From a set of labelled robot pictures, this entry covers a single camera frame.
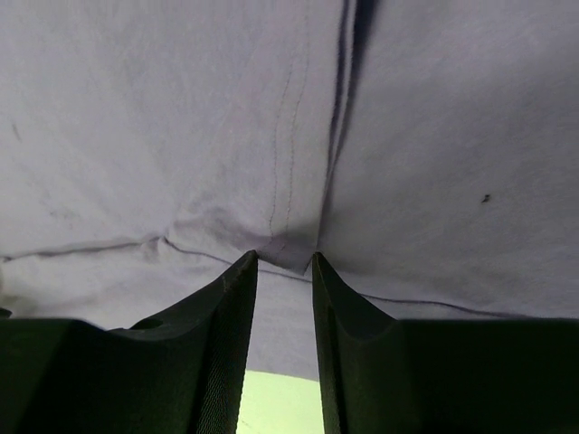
fabric fold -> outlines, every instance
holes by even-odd
[[[223,123],[197,155],[188,201],[168,234],[179,249],[228,261],[256,249],[303,274],[326,189],[345,7],[279,4]]]
[[[349,285],[405,317],[579,316],[573,11],[380,2],[320,233]]]
[[[277,3],[0,5],[0,256],[164,235]]]
[[[248,369],[315,379],[316,342],[307,281],[262,269]],[[0,307],[13,317],[72,317],[105,329],[133,326],[223,273],[229,264],[164,240],[103,251],[33,255],[2,264]]]

black plastic part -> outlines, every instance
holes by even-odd
[[[252,251],[129,330],[0,321],[0,433],[233,434],[256,284]]]
[[[8,309],[0,307],[0,319],[7,319],[11,314],[12,312],[10,312]]]
[[[396,320],[321,254],[313,286],[327,434],[579,433],[579,322]]]

stitching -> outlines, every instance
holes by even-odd
[[[273,206],[271,207],[270,215],[270,241],[263,247],[266,250],[273,243],[273,218],[275,217],[275,211],[278,201],[278,127],[281,118],[281,109],[283,109],[283,103],[286,100],[288,94],[288,87],[290,86],[291,76],[293,74],[294,63],[296,57],[296,49],[291,55],[291,65],[289,67],[288,79],[286,80],[285,87],[283,89],[283,94],[281,95],[280,107],[278,108],[278,114],[275,119],[275,128],[273,132]]]
[[[440,306],[440,307],[448,307],[455,310],[460,310],[461,312],[465,312],[468,314],[475,314],[475,315],[484,315],[484,316],[494,316],[496,318],[505,318],[505,319],[534,319],[536,316],[530,316],[525,314],[513,314],[510,312],[496,312],[496,311],[488,311],[488,310],[479,310],[473,309],[471,307],[464,307],[460,305],[453,305],[452,303],[446,303],[444,301],[434,301],[434,300],[403,300],[403,299],[396,299],[396,298],[385,298],[385,297],[378,297],[378,296],[369,296],[368,294],[362,294],[366,298],[372,298],[374,300],[383,301],[385,303],[395,303],[395,304],[402,304],[402,305],[430,305],[430,306]]]
[[[299,105],[301,104],[301,99],[304,96],[304,90],[306,89],[306,82],[308,81],[308,70],[309,70],[309,50],[310,50],[310,42],[309,42],[309,8],[310,8],[310,1],[307,2],[308,8],[306,10],[306,15],[304,17],[304,25],[306,27],[306,67],[304,70],[304,80],[301,83],[301,89],[299,90],[299,98],[298,103],[293,111],[293,117],[291,120],[291,163],[289,165],[289,199],[288,199],[288,209],[286,211],[286,227],[285,227],[285,236],[283,240],[283,245],[280,248],[276,256],[276,261],[280,258],[280,254],[286,249],[288,246],[288,232],[290,230],[290,211],[291,211],[291,200],[293,196],[293,166],[295,165],[295,136],[296,136],[296,119],[298,117],[298,110]]]
[[[336,85],[336,102],[339,102],[339,109],[336,108],[332,115],[332,127],[330,130],[330,142],[327,152],[327,171],[326,182],[324,184],[324,192],[322,195],[322,206],[318,219],[318,236],[316,238],[315,250],[318,250],[320,243],[320,234],[322,233],[322,226],[327,217],[327,198],[329,196],[329,189],[331,187],[336,162],[339,157],[339,152],[344,141],[344,135],[347,129],[347,119],[352,110],[352,97],[356,90],[356,83],[354,82],[354,57],[356,57],[356,18],[357,18],[357,4],[349,0],[345,1],[345,13],[342,17],[340,29],[346,34],[344,38],[340,38],[341,45],[338,46],[338,55],[341,62],[337,69],[337,85]]]

stain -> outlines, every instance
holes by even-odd
[[[22,143],[22,138],[20,137],[20,133],[18,132],[18,127],[16,126],[16,124],[12,124],[12,131],[15,137],[18,139],[18,141]]]
[[[74,219],[77,219],[79,217],[79,215],[76,212],[69,210],[67,208],[52,209],[49,211],[49,214],[51,217],[54,217],[56,219],[65,220],[65,221],[74,220]]]

